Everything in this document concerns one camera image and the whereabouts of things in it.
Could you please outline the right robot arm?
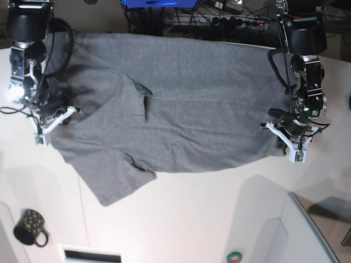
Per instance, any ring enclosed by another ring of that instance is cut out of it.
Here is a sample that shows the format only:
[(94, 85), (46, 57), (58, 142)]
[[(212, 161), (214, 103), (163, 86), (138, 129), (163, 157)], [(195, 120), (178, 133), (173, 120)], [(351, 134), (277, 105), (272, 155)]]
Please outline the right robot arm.
[[(10, 51), (11, 78), (9, 91), (12, 101), (29, 110), (39, 127), (45, 127), (68, 111), (69, 100), (63, 92), (52, 92), (48, 80), (59, 77), (67, 68), (73, 53), (73, 31), (69, 24), (54, 16), (54, 1), (9, 1), (6, 23)], [(47, 49), (47, 35), (65, 31), (68, 50), (63, 64), (49, 73), (54, 45)]]

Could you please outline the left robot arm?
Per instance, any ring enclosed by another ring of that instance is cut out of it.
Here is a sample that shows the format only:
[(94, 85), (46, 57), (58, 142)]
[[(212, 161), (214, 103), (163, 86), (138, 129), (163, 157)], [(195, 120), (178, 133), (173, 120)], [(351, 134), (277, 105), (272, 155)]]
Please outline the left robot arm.
[(318, 55), (327, 48), (322, 19), (329, 1), (276, 1), (276, 22), (281, 46), (268, 53), (269, 63), (286, 95), (293, 101), (286, 112), (271, 108), (274, 127), (299, 149), (312, 138), (312, 125), (321, 132), (327, 124), (317, 123), (325, 115), (326, 95), (321, 88), (325, 76)]

